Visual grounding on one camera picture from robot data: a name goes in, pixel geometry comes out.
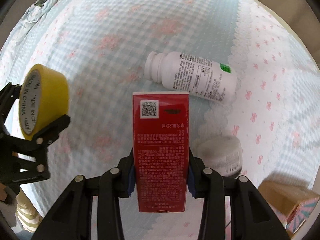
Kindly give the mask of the person's left hand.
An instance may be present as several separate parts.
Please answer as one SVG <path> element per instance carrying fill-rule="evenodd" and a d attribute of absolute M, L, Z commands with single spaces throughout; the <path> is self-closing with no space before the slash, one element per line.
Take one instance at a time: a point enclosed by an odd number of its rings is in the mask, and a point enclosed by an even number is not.
<path fill-rule="evenodd" d="M 0 183 L 0 201 L 4 202 L 5 204 L 11 205 L 16 198 L 16 194 L 11 188 L 7 189 L 7 186 Z"/>

